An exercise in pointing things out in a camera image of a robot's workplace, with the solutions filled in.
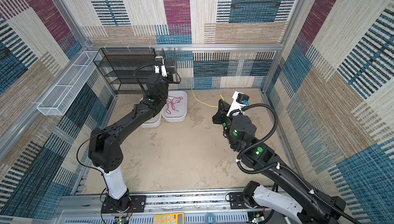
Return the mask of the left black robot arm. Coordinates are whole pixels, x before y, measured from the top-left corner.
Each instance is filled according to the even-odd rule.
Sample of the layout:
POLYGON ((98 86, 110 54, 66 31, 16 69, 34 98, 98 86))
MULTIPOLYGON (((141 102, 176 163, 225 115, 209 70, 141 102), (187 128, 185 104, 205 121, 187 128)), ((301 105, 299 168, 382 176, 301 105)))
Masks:
POLYGON ((121 144, 143 123, 161 113, 167 103, 169 84, 176 83, 173 79, 176 70, 170 64, 148 63, 136 68, 134 73, 146 67, 154 67, 155 71, 147 78, 146 84, 140 86, 142 100, 119 121, 104 129, 94 129, 86 141, 89 144, 91 169, 99 171, 107 190, 102 210, 118 213, 131 211, 132 200, 121 172, 121 144))

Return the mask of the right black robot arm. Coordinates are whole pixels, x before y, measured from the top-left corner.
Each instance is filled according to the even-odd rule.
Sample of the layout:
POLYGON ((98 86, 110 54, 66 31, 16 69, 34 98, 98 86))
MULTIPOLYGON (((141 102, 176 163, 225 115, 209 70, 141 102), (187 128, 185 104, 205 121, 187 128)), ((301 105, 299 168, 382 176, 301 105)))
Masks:
POLYGON ((299 224, 337 224, 342 217, 353 224, 358 223, 344 212, 346 202, 341 197, 329 196, 308 183, 265 143, 278 127, 278 116, 271 106, 249 104, 244 94, 232 104, 220 99, 212 122, 223 127, 224 137, 238 152, 236 164, 242 172, 262 174, 288 194, 284 196, 256 182, 249 182, 243 190, 248 207, 268 207, 299 224), (267 108, 274 116, 273 127, 262 139, 256 138, 257 128, 245 115, 245 111, 257 107, 267 108))

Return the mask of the blue tape roll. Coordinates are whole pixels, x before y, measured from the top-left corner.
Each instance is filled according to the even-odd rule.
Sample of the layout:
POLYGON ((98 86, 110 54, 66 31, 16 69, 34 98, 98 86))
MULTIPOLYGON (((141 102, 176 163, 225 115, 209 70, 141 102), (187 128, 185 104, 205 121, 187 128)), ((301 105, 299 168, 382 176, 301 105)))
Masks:
POLYGON ((204 218, 204 224, 216 224, 216 217, 213 213, 207 213, 204 218))

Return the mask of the yellow calculator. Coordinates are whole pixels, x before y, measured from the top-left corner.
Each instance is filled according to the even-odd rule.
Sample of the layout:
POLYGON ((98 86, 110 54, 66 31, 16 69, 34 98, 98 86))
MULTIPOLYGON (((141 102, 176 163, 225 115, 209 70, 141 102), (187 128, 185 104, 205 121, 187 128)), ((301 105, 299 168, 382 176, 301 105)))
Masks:
POLYGON ((153 224, 185 224, 184 213, 159 214, 153 217, 153 224))

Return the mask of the aluminium horizontal back rail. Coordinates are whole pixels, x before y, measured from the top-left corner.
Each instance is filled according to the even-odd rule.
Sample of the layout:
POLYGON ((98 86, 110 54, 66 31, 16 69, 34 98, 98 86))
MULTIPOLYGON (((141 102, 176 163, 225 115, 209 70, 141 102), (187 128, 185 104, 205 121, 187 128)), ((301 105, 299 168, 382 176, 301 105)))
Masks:
POLYGON ((93 45, 87 46, 89 51, 98 51, 104 48, 108 50, 110 48, 124 48, 127 50, 134 48, 149 48, 155 50, 176 50, 176 51, 282 51, 284 48, 283 44, 172 44, 172 45, 161 45, 161 44, 127 44, 127 45, 93 45))

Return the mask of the aluminium corner post right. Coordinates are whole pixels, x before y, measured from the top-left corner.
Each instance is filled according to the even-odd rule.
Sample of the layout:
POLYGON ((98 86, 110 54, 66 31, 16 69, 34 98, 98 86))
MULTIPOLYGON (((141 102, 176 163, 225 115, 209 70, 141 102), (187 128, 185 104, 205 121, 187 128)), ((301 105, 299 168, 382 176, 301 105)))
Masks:
POLYGON ((275 53, 273 61, 270 65, 269 71, 268 71, 267 76, 265 78, 264 86, 261 88, 261 96, 262 97, 266 96, 266 91, 268 89, 270 82, 273 79, 273 75, 274 75, 274 73, 277 69, 277 66, 281 60, 283 51, 284 51, 285 47, 289 44, 290 37, 294 34, 296 23, 298 22, 298 20, 301 16, 305 1, 306 0, 295 0, 295 2, 294 2, 292 11, 291 11, 289 18, 288 18, 289 19, 288 24, 287 24, 287 27, 284 31, 284 35, 282 38, 282 42, 281 42, 282 48, 281 48, 281 50, 279 50, 275 53))

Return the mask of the aluminium corner post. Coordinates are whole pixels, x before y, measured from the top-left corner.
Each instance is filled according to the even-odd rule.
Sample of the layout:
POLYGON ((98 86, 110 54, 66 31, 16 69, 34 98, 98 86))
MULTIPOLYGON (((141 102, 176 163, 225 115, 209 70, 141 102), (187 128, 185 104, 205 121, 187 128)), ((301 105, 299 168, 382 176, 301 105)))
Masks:
POLYGON ((306 0, 295 0, 295 2, 294 2, 292 11, 291 11, 289 18, 288 18, 289 19, 288 24, 287 24, 287 27, 284 31, 284 35, 282 38, 282 42, 281 42, 282 48, 281 48, 281 50, 279 50, 275 53, 273 61, 270 65, 269 71, 268 71, 267 76, 265 78, 264 86, 261 88, 261 96, 262 97, 266 96, 266 91, 268 89, 270 82, 273 79, 273 75, 274 75, 274 73, 277 69, 277 66, 281 60, 283 51, 284 51, 285 47, 289 44, 290 37, 294 34, 296 23, 298 22, 298 20, 301 16, 305 1, 306 0))
POLYGON ((76 19, 71 13, 71 10, 67 7, 65 0, 52 0, 56 7, 58 8, 63 19, 67 23, 71 32, 74 34, 78 42, 83 48, 88 48, 87 37, 85 36, 82 28, 78 25, 76 19))

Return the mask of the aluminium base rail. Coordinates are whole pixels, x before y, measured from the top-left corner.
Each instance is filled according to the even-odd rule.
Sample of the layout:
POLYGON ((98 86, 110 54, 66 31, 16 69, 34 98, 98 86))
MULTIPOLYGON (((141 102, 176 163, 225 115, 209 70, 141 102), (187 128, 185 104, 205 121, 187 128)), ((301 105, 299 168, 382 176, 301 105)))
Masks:
POLYGON ((137 192, 131 194, 133 211, 118 213, 102 210, 101 195, 63 197, 55 211, 53 224, 152 224, 159 214, 184 213, 186 224, 204 224, 213 213, 216 224, 256 224, 274 215, 269 224, 298 224, 268 207, 248 207, 241 188, 204 189, 175 192, 137 192))

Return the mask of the aluminium corner post left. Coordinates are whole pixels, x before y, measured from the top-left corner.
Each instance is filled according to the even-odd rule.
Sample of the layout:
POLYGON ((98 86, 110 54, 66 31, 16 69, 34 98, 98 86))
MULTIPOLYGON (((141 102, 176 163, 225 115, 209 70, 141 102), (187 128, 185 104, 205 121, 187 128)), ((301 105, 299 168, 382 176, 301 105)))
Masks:
POLYGON ((78 42, 83 48, 88 48, 87 37, 85 36, 82 28, 78 25, 76 19, 71 13, 71 10, 67 7, 65 0, 52 0, 56 7, 58 8, 63 19, 67 23, 71 32, 74 34, 78 42))

